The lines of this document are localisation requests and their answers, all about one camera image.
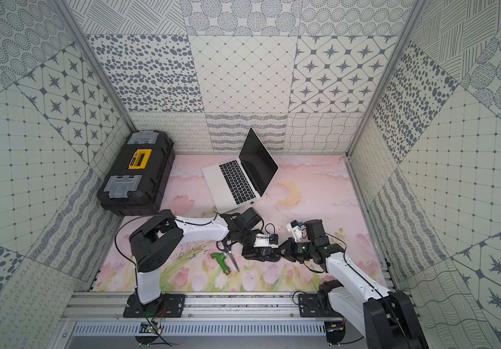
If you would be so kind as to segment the silver laptop with black keyboard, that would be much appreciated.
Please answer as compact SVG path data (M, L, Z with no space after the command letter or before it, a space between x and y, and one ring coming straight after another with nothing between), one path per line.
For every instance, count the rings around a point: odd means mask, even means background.
M250 129L237 158L202 170L215 208L231 212L261 199L279 170L262 140Z

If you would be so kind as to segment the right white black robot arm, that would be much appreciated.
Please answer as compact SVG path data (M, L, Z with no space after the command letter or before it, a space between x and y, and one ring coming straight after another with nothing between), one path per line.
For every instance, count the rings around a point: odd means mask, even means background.
M291 262L312 261L331 279L317 293L298 296L303 318L325 317L326 338L337 345L352 324L369 348L427 348L418 316L404 292L392 292L357 266L346 248L333 244L321 220L288 224L292 236L278 255Z

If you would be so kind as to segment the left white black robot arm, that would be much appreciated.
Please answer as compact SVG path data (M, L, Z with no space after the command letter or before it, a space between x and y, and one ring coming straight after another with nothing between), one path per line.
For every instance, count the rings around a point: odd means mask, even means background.
M182 218L169 209L158 212L129 236L136 271L135 293L141 305L161 297L160 269L179 244L219 241L225 253L234 244L243 248L246 260L278 262L281 257L277 235L266 235L256 228L261 216L249 208L243 213L218 214L213 219Z

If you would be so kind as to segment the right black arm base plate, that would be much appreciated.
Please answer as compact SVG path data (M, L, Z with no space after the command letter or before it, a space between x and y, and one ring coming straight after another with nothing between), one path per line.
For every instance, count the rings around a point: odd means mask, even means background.
M300 293L297 303L301 318L361 317L362 310L350 295L330 292L322 298L318 294Z

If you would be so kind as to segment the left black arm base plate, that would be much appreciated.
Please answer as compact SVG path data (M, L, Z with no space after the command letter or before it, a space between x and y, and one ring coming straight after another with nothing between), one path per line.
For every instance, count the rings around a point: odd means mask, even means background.
M143 305L136 293L127 300L124 318L181 318L186 300L183 294L161 294L157 299Z

